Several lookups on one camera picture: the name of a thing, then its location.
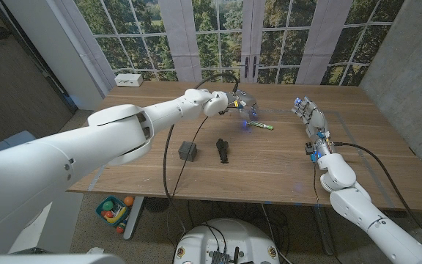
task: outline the white wall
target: white wall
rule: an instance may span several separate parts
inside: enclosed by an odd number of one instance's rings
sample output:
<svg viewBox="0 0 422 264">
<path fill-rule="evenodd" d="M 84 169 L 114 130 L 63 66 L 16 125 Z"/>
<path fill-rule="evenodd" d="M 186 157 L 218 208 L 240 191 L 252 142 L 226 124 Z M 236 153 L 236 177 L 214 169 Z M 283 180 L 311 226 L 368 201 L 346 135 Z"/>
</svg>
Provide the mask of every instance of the white wall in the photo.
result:
<svg viewBox="0 0 422 264">
<path fill-rule="evenodd" d="M 95 110 L 102 97 L 45 0 L 4 0 L 79 109 Z"/>
</svg>

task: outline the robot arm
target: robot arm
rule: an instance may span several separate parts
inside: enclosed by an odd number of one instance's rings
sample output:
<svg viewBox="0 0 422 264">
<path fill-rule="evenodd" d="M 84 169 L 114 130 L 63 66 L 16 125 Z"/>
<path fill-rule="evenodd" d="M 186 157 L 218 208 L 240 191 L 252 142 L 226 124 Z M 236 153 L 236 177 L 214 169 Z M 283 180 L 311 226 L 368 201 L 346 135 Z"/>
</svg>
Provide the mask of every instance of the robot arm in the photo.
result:
<svg viewBox="0 0 422 264">
<path fill-rule="evenodd" d="M 225 92 L 188 89 L 177 99 L 148 107 L 115 106 L 94 113 L 89 126 L 0 151 L 0 254 L 47 204 L 103 164 L 145 155 L 161 130 L 203 111 L 226 110 Z"/>
<path fill-rule="evenodd" d="M 306 125 L 307 134 L 314 142 L 313 147 L 307 145 L 313 151 L 313 162 L 327 170 L 320 182 L 330 192 L 333 209 L 366 232 L 392 263 L 422 261 L 422 245 L 372 204 L 367 191 L 356 181 L 355 172 L 336 153 L 323 112 L 307 97 L 296 99 L 292 111 Z"/>
</svg>

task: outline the green marker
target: green marker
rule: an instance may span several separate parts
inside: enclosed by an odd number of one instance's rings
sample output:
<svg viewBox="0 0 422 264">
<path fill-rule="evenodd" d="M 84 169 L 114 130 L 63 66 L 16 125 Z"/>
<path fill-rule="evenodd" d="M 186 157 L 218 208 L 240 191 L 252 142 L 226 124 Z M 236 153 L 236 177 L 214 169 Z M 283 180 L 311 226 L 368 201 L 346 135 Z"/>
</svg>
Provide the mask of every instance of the green marker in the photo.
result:
<svg viewBox="0 0 422 264">
<path fill-rule="evenodd" d="M 266 128 L 266 129 L 270 129 L 270 130 L 273 129 L 272 125 L 265 125 L 265 124 L 260 123 L 260 122 L 250 121 L 250 122 L 247 122 L 247 123 L 249 125 L 254 125 L 254 126 L 257 126 L 257 127 L 260 127 L 260 128 Z"/>
</svg>

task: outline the black object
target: black object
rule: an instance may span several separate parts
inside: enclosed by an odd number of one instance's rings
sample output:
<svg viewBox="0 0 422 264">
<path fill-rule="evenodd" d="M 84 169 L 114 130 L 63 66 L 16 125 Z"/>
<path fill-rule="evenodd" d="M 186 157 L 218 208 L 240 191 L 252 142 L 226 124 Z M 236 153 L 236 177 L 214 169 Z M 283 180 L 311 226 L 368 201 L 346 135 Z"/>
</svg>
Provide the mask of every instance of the black object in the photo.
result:
<svg viewBox="0 0 422 264">
<path fill-rule="evenodd" d="M 314 153 L 315 149 L 314 146 L 312 145 L 312 143 L 306 143 L 306 155 L 310 155 L 312 153 Z"/>
<path fill-rule="evenodd" d="M 164 198 L 147 197 L 144 203 L 146 208 L 151 213 L 161 213 L 169 208 L 169 200 Z"/>
<path fill-rule="evenodd" d="M 183 142 L 182 146 L 180 146 L 179 148 L 179 156 L 180 159 L 182 160 L 186 160 L 186 161 L 191 161 L 193 162 L 193 159 L 196 156 L 196 143 L 193 142 Z"/>
<path fill-rule="evenodd" d="M 225 142 L 223 139 L 218 139 L 216 147 L 218 148 L 219 156 L 221 157 L 221 163 L 227 164 L 227 148 L 229 147 L 229 143 Z"/>
<path fill-rule="evenodd" d="M 238 246 L 235 247 L 234 259 L 233 260 L 230 260 L 229 262 L 230 263 L 237 264 L 237 261 L 239 261 L 239 247 Z"/>
<path fill-rule="evenodd" d="M 403 199 L 403 196 L 401 195 L 399 189 L 396 187 L 396 184 L 393 181 L 392 177 L 390 176 L 390 173 L 388 173 L 387 168 L 385 168 L 384 164 L 380 161 L 380 159 L 375 154 L 373 154 L 373 152 L 371 152 L 370 150 L 366 149 L 365 147 L 361 147 L 360 145 L 357 145 L 357 144 L 334 142 L 334 145 L 335 146 L 355 147 L 355 148 L 358 148 L 360 150 L 366 151 L 369 155 L 371 155 L 372 158 L 374 158 L 377 161 L 377 163 L 382 167 L 385 175 L 387 175 L 387 178 L 390 181 L 390 184 L 392 185 L 393 189 L 395 190 L 396 195 L 398 195 L 401 203 L 407 209 L 407 212 L 410 214 L 411 218 L 413 218 L 413 220 L 416 222 L 416 224 L 422 229 L 422 223 L 420 223 L 419 220 L 416 219 L 416 215 L 411 211 L 410 206 L 408 206 L 407 202 Z"/>
<path fill-rule="evenodd" d="M 7 39 L 12 33 L 6 28 L 0 26 L 0 40 Z"/>
</svg>

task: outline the black connector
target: black connector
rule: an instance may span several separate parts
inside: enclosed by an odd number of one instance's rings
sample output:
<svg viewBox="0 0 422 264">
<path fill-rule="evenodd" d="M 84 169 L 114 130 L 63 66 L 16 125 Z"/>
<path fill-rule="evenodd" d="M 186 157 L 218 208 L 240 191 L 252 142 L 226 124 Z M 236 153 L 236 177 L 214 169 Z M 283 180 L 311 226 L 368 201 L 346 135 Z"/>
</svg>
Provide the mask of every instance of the black connector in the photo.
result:
<svg viewBox="0 0 422 264">
<path fill-rule="evenodd" d="M 221 157 L 221 163 L 227 164 L 227 148 L 229 147 L 229 144 L 223 139 L 218 139 L 218 142 L 216 142 L 216 147 L 218 148 L 219 156 Z"/>
<path fill-rule="evenodd" d="M 310 155 L 312 153 L 314 153 L 315 149 L 314 146 L 312 145 L 312 143 L 308 142 L 306 143 L 306 155 Z"/>
</svg>

